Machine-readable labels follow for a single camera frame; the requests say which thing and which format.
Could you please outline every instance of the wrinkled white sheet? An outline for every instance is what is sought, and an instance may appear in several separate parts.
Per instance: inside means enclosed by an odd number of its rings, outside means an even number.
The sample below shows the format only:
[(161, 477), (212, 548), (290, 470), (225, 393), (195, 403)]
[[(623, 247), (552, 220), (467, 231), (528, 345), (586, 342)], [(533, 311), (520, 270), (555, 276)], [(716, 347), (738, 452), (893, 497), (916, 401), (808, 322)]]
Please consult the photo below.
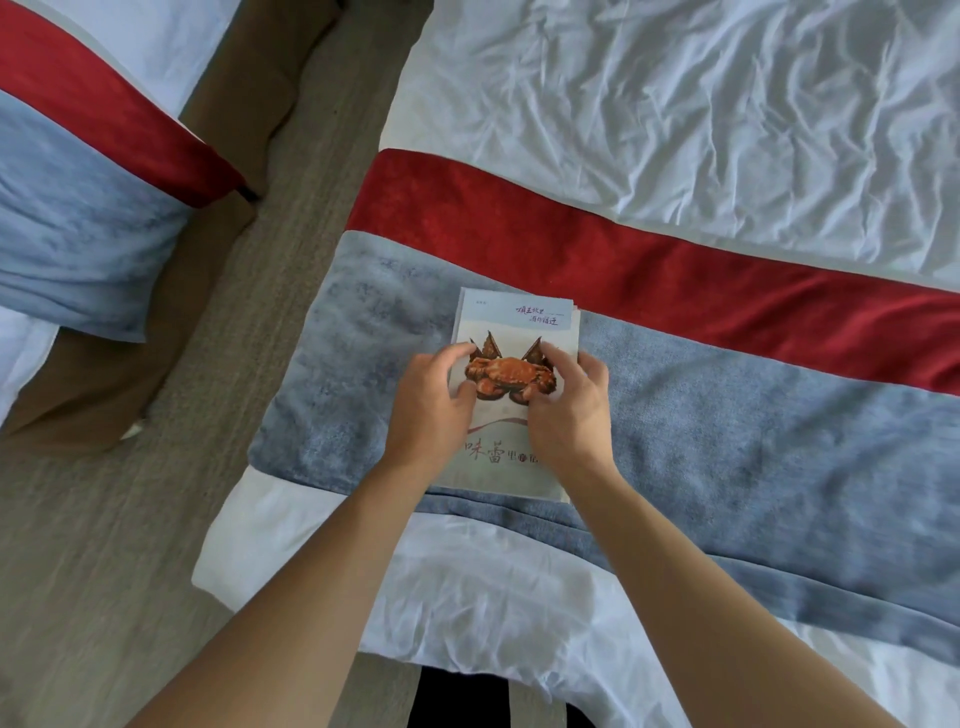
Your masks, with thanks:
[[(171, 116), (180, 116), (240, 0), (16, 0), (101, 55)], [(43, 8), (66, 18), (68, 25)]]
[(16, 396), (43, 366), (60, 327), (0, 305), (0, 425)]
[[(240, 609), (342, 499), (247, 468), (210, 526), (194, 585)], [(907, 647), (784, 625), (911, 728), (960, 725), (960, 670)], [(517, 680), (598, 728), (689, 725), (612, 574), (460, 516), (413, 515), (360, 648)]]
[(381, 148), (960, 290), (958, 37), (955, 0), (437, 0)]

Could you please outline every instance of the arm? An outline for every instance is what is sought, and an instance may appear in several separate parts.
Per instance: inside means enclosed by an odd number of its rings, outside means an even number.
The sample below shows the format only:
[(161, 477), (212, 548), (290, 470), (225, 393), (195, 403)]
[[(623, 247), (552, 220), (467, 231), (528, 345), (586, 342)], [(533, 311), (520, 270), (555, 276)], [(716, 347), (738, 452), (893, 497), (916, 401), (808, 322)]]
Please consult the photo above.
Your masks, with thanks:
[(543, 348), (564, 393), (531, 403), (534, 452), (610, 560), (694, 728), (899, 726), (623, 479), (606, 366)]
[(414, 357), (383, 458), (130, 728), (325, 726), (414, 507), (467, 434), (476, 390), (447, 393), (472, 344)]

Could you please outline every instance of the cooked crab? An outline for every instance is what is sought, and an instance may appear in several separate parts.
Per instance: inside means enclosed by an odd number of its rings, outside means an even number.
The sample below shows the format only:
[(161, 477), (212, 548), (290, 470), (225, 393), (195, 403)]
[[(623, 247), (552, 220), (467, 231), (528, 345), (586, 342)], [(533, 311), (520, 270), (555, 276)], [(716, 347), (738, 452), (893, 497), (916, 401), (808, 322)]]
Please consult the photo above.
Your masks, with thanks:
[(464, 374), (477, 383), (477, 398), (481, 400), (499, 400), (509, 394), (512, 401), (527, 405), (534, 392), (548, 395), (557, 389), (553, 365), (540, 349), (540, 339), (517, 359), (501, 354), (488, 331), (483, 349), (477, 347), (470, 356)]

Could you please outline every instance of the red bed runner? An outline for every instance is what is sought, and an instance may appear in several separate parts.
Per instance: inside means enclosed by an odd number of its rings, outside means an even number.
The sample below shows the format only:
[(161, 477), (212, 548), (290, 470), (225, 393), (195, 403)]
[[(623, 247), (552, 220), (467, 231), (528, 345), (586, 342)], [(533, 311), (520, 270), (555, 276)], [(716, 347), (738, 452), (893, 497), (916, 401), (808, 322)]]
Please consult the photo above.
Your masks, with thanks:
[(638, 231), (461, 162), (385, 150), (348, 229), (643, 327), (960, 395), (960, 295)]
[(0, 0), (0, 89), (128, 172), (192, 207), (240, 173), (62, 28)]

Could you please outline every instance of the brochure cover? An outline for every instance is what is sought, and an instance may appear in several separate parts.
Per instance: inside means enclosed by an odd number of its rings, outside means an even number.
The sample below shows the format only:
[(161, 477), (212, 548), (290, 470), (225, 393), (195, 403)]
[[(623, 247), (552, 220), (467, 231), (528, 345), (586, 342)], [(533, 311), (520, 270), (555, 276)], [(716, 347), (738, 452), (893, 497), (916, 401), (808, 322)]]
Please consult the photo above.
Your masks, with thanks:
[(530, 447), (527, 407), (535, 391), (558, 397), (564, 380), (540, 348), (548, 341), (576, 356), (580, 310), (568, 299), (464, 288), (452, 341), (476, 350), (454, 364), (450, 392), (465, 379), (477, 403), (464, 448), (437, 485), (568, 502)]

